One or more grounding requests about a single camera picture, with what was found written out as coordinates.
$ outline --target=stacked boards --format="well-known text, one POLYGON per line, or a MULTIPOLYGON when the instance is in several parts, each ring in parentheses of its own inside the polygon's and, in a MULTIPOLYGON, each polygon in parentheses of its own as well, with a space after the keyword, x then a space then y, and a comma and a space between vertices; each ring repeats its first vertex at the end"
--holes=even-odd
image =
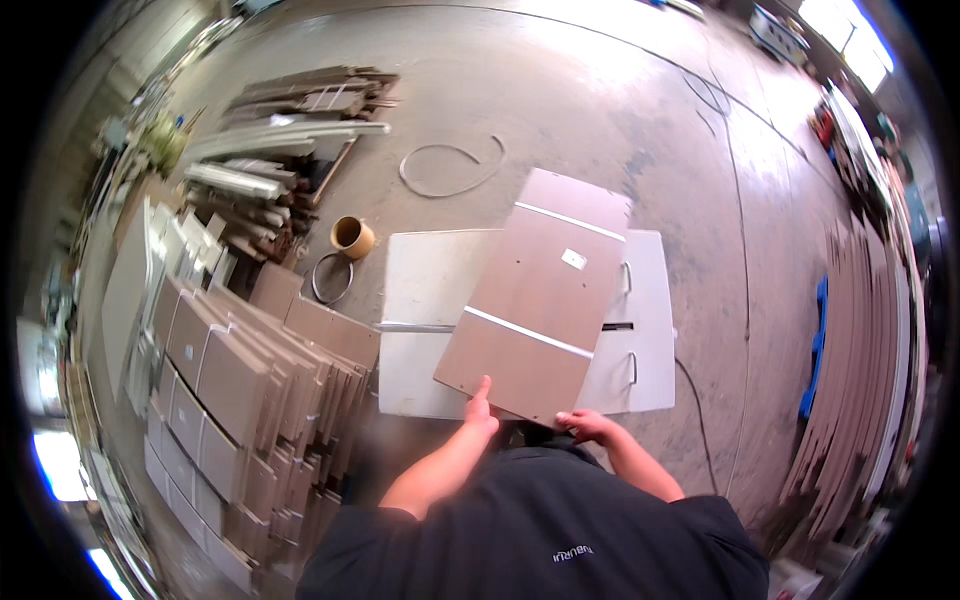
POLYGON ((827 329, 820 379, 783 490, 809 540, 829 541, 880 488, 900 430, 909 359, 906 273, 869 223, 828 234, 827 329))
MULTIPOLYGON (((311 511, 339 506, 334 490, 379 346, 365 325, 311 300, 292 303, 292 314, 280 318, 226 288, 205 291, 169 277, 157 302, 154 330, 166 350, 158 420, 196 471, 190 480, 219 498, 222 516, 206 525, 238 557, 243 568, 233 571, 247 574, 243 588, 268 559, 312 549, 312 524, 324 517, 311 511)), ((169 444, 155 439, 162 457, 169 444)))

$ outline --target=metal ring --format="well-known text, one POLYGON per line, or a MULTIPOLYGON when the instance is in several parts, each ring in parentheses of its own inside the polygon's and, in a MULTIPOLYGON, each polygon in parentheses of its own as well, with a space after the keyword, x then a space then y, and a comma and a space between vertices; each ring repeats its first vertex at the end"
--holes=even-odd
POLYGON ((636 385, 636 352, 631 352, 630 357, 634 359, 634 380, 630 382, 630 385, 636 385))
POLYGON ((320 304, 332 304, 332 303, 336 302, 337 300, 339 300, 340 298, 342 298, 342 297, 347 293, 347 290, 350 289, 350 284, 353 283, 353 261, 350 260, 350 261, 347 263, 347 266, 349 267, 349 277, 348 277, 348 279, 347 279, 347 287, 345 287, 345 288, 344 288, 344 291, 340 293, 340 296, 338 296, 338 297, 336 297, 336 298, 334 298, 334 299, 332 299, 332 300, 328 300, 328 299, 324 298, 323 296, 321 296, 320 290, 317 289, 317 267, 319 267, 319 266, 320 266, 320 263, 324 262, 324 261, 327 260, 328 258, 333 257, 333 256, 341 256, 341 255, 344 255, 344 254, 340 254, 339 252, 331 252, 330 254, 328 254, 328 255, 324 256, 323 258, 321 258, 320 260, 318 260, 318 261, 317 261, 317 264, 315 264, 315 265, 313 266, 313 273, 310 275, 310 285, 313 287, 313 295, 317 297, 317 300, 320 301, 320 304))
POLYGON ((630 263, 624 260, 623 266, 627 268, 627 291, 625 294, 630 294, 634 291, 634 278, 630 273, 630 263))

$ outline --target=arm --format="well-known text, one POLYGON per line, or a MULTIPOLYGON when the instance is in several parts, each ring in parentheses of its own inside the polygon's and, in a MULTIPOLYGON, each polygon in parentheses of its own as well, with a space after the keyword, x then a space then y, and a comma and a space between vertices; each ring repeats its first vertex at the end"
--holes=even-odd
POLYGON ((463 487, 500 426, 500 421, 490 414, 489 390, 490 378, 484 375, 480 391, 467 402, 463 426, 440 449, 396 479, 380 501, 382 508, 398 508, 423 520, 431 504, 463 487))
POLYGON ((650 493, 664 502, 685 498, 677 480, 660 466, 654 457, 640 447, 630 433, 600 413, 576 410, 558 413, 557 423, 575 428, 577 444, 594 440, 607 449, 610 464, 617 477, 650 493))

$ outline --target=lumber pile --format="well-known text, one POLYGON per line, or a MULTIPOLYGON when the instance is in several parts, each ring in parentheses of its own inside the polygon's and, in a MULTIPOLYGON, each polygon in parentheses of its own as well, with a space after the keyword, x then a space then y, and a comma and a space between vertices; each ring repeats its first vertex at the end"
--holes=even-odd
POLYGON ((187 202, 208 224, 225 222, 223 239, 256 262, 282 264, 305 243, 327 184, 371 122, 396 106, 385 94, 396 73, 333 66, 249 84, 222 115, 221 131, 193 139, 183 174, 187 202))
POLYGON ((272 114, 302 120, 373 120, 378 108, 396 106, 386 93, 399 80, 374 66, 331 66, 249 84, 230 101, 223 121, 228 127, 272 114))
POLYGON ((810 418, 780 494, 780 544, 794 533, 831 541, 852 510, 862 515, 881 487, 900 431, 910 353, 904 267, 869 222, 852 217, 850 231, 838 223, 828 234, 827 269, 824 355, 810 418))
POLYGON ((339 508, 379 335, 299 295, 278 317, 170 277, 154 331, 148 473, 249 591, 269 564, 302 564, 339 508))
POLYGON ((316 221, 313 196, 331 163, 235 158, 193 163, 186 201, 201 223, 223 219, 221 237, 257 262, 282 263, 316 221))

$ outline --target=hand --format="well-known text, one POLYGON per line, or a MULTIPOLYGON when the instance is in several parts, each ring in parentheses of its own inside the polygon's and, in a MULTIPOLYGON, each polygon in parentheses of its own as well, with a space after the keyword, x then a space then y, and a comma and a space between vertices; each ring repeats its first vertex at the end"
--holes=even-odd
POLYGON ((464 422, 477 425, 482 431, 493 435, 500 428, 500 421, 490 414, 490 403, 487 402, 487 392, 490 391, 490 377, 483 376, 483 383, 476 396, 467 401, 464 422))
POLYGON ((576 429, 576 444, 593 440, 600 445, 618 427, 612 420, 591 410, 575 410, 572 413, 557 413, 557 423, 564 429, 576 429))

